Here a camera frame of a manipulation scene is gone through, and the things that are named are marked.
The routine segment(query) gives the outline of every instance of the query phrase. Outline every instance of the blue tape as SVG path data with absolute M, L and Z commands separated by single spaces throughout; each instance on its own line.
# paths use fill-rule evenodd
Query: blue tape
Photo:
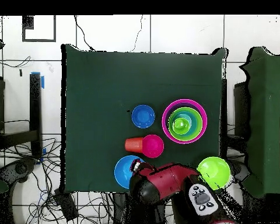
M 47 148 L 43 148 L 43 155 L 45 155 L 47 153 Z
M 44 76 L 40 77 L 41 87 L 44 89 Z

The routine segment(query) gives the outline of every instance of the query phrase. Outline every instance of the green bowl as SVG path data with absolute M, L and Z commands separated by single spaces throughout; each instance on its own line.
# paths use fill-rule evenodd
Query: green bowl
M 191 123 L 186 118 L 177 118 L 173 121 L 173 131 L 176 134 L 186 134 L 191 127 Z
M 185 134 L 178 134 L 173 129 L 173 123 L 178 118 L 185 118 L 190 124 L 190 129 Z M 196 138 L 202 130 L 202 118 L 198 111 L 191 107 L 180 107 L 172 112 L 169 117 L 168 130 L 179 141 L 190 141 Z
M 223 188 L 230 177 L 230 167 L 226 161 L 219 157 L 205 158 L 197 167 L 202 178 L 213 189 Z

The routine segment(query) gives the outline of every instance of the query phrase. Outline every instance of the power cord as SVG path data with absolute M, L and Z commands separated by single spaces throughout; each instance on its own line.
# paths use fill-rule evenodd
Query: power cord
M 83 39 L 84 39 L 85 44 L 89 47 L 89 49 L 90 49 L 91 51 L 95 51 L 95 49 L 94 49 L 93 47 L 91 47 L 91 46 L 86 42 L 86 40 L 85 40 L 85 33 L 84 33 L 83 29 L 78 25 L 77 16 L 74 15 L 74 18 L 75 18 L 76 26 L 77 26 L 78 28 L 80 28 L 80 30 L 81 30 L 82 33 L 83 33 Z
M 26 64 L 28 64 L 29 62 L 31 61 L 31 56 L 28 56 L 27 58 L 25 58 L 25 60 L 23 62 L 21 62 L 20 64 L 18 65 L 9 65 L 9 64 L 6 64 L 4 62 L 0 62 L 0 64 L 3 64 L 3 65 L 6 65 L 6 66 L 9 66 L 9 67 L 12 67 L 12 68 L 20 68 L 20 67 L 23 67 L 25 66 Z
M 140 19 L 141 28 L 140 28 L 139 32 L 137 33 L 136 40 L 135 40 L 135 44 L 134 44 L 134 49 L 131 50 L 131 51 L 134 51 L 134 50 L 135 50 L 135 48 L 136 48 L 136 43 L 137 43 L 137 39 L 138 39 L 138 35 L 139 35 L 139 33 L 142 31 L 142 18 L 143 18 L 143 15 L 141 16 L 141 19 Z

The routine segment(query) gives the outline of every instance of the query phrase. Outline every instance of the green table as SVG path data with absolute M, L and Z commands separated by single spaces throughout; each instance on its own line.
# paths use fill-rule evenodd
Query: green table
M 253 172 L 243 185 L 257 198 L 280 193 L 280 56 L 251 50 L 243 67 L 251 95 L 248 165 Z
M 217 49 L 214 55 L 193 55 L 65 48 L 66 191 L 126 192 L 114 178 L 117 161 L 137 155 L 125 151 L 126 138 L 159 135 L 164 152 L 158 158 L 139 154 L 157 167 L 170 162 L 195 167 L 207 156 L 218 156 L 225 49 Z M 192 144 L 177 144 L 163 133 L 162 114 L 177 99 L 195 100 L 208 116 L 204 135 Z M 131 120 L 139 104 L 151 106 L 156 114 L 147 129 L 137 128 Z

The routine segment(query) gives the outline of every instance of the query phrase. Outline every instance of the control buttons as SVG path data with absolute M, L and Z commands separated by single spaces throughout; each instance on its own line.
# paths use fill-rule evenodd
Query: control buttons
M 200 211 L 203 211 L 204 209 L 205 209 L 205 205 L 200 205 L 200 206 L 199 206 L 199 210 L 200 210 Z
M 207 202 L 206 205 L 207 207 L 213 207 L 214 204 L 212 202 Z

